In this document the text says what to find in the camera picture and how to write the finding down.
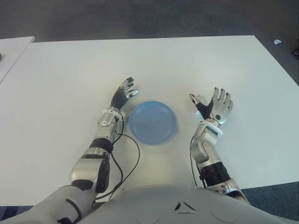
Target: blue plate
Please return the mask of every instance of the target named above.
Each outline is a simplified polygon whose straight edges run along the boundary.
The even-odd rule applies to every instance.
[[[144,102],[131,112],[129,126],[141,142],[156,145],[171,139],[177,130],[173,111],[158,101]]]

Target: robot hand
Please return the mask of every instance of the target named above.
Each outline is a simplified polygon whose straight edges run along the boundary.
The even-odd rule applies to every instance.
[[[219,90],[215,87],[214,94],[209,105],[204,105],[193,94],[189,94],[191,101],[195,104],[202,117],[211,123],[215,123],[214,121],[216,121],[217,126],[223,125],[226,122],[228,115],[233,108],[233,102],[230,100],[230,94],[228,92],[225,94],[225,90],[221,89],[218,98],[218,93]]]
[[[110,107],[120,110],[126,102],[133,96],[137,95],[139,90],[129,90],[134,85],[132,77],[127,78],[115,92]]]

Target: small white object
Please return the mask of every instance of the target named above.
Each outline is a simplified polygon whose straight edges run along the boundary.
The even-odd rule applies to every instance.
[[[280,44],[280,43],[281,43],[280,40],[275,40],[275,41],[274,41],[274,44]]]

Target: black fingertip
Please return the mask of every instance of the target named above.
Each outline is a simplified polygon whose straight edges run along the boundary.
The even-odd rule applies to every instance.
[[[129,78],[127,78],[126,80],[127,80],[129,83],[131,83],[131,82],[134,81],[134,79],[133,79],[132,77],[129,77]]]

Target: black joint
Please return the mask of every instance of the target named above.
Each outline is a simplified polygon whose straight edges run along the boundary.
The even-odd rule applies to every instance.
[[[93,182],[90,180],[74,180],[71,186],[80,188],[82,191],[90,190],[93,187]]]
[[[99,154],[85,154],[81,157],[82,159],[104,159],[109,160],[108,154],[104,153],[103,155]]]
[[[199,175],[201,180],[206,181],[208,187],[231,179],[222,162],[199,169]]]
[[[97,138],[93,140],[89,148],[102,148],[106,150],[109,154],[111,154],[113,150],[113,145],[108,139]]]
[[[213,103],[211,102],[208,106],[203,105],[202,103],[198,103],[196,104],[196,108],[197,110],[200,112],[200,114],[202,115],[202,117],[204,119],[207,119],[209,116],[209,113],[212,109]]]

